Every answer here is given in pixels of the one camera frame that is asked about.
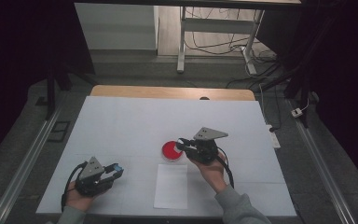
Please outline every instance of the person's left hand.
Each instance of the person's left hand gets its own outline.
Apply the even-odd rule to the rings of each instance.
[[[88,197],[81,195],[75,189],[75,181],[71,182],[68,187],[67,196],[66,196],[66,206],[74,207],[80,211],[87,212],[91,207],[92,202],[97,197]]]

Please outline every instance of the hand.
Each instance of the hand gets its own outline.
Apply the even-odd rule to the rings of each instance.
[[[222,153],[219,153],[219,157],[222,158],[223,161],[226,160],[226,157]],[[202,176],[216,193],[220,193],[226,188],[227,184],[223,177],[225,168],[219,161],[214,160],[208,165],[202,164],[198,161],[190,161],[199,167]]]
[[[75,189],[75,181],[73,181],[69,184],[68,187],[67,196],[66,196],[66,205],[76,208],[80,211],[87,212],[87,210],[89,210],[92,202],[97,196],[88,197],[88,196],[81,195]]]

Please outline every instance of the table leg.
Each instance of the table leg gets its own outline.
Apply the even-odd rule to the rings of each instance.
[[[177,72],[185,72],[185,26],[186,26],[186,7],[182,7],[182,17],[180,21],[180,43],[178,53]]]
[[[255,23],[252,29],[252,32],[249,35],[248,43],[246,44],[246,48],[242,51],[243,57],[246,61],[246,66],[248,67],[248,71],[250,75],[256,75],[257,72],[255,71],[255,65],[252,61],[252,57],[250,55],[252,45],[255,41],[255,35],[257,34],[258,27],[261,22],[261,18],[263,16],[264,10],[257,10],[255,13]]]

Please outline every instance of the dark background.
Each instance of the dark background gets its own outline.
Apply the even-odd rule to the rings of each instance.
[[[48,71],[93,73],[71,1],[0,1],[0,143],[27,102],[28,89]]]
[[[358,1],[303,2],[310,7],[301,13],[266,11],[257,37],[290,70],[302,60],[325,16],[334,18],[306,70],[310,90],[320,99],[316,107],[320,119],[358,168]],[[335,3],[338,7],[327,7]]]

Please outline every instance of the metal frame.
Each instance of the metal frame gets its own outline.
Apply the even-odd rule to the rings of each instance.
[[[1,197],[0,223],[5,223],[11,211],[11,208],[19,197],[22,187],[24,186],[28,175],[31,173],[40,151],[42,150],[46,140],[48,139],[48,134],[53,128],[57,117],[61,113],[67,94],[68,93],[65,91],[59,95],[58,106],[56,110],[52,113],[50,120],[45,120],[45,122],[43,123],[41,129],[39,130],[39,133],[37,134],[36,139],[33,141],[30,148],[28,149],[27,154],[22,160],[19,169],[17,170],[16,174],[13,175],[13,178],[8,184],[5,193]]]
[[[250,75],[256,75],[255,66],[250,55],[252,45],[258,27],[263,17],[264,10],[257,10],[254,21],[231,21],[215,19],[194,19],[186,18],[186,7],[182,7],[180,43],[178,52],[177,72],[185,72],[185,32],[205,32],[205,33],[223,33],[223,34],[245,34],[249,35],[246,47],[242,49],[242,55]]]
[[[289,100],[286,100],[287,106],[290,110],[293,109],[292,104]],[[344,224],[355,224],[353,214],[349,208],[344,196],[342,195],[341,190],[339,189],[334,177],[331,175],[330,170],[327,167],[327,164],[324,161],[324,157],[317,147],[315,141],[313,140],[312,134],[309,129],[304,128],[301,121],[296,119],[296,126],[298,131],[307,146],[307,149],[310,153],[310,157],[313,160],[313,163],[318,170],[319,175],[321,176],[322,181],[327,192],[330,194],[333,205],[337,210],[337,214],[341,219],[341,222]]]
[[[263,10],[302,10],[310,7],[302,4],[301,2],[277,3],[272,1],[261,2],[243,0],[75,0],[74,2],[167,7],[223,7]],[[326,4],[319,5],[319,8],[325,7],[328,6]]]

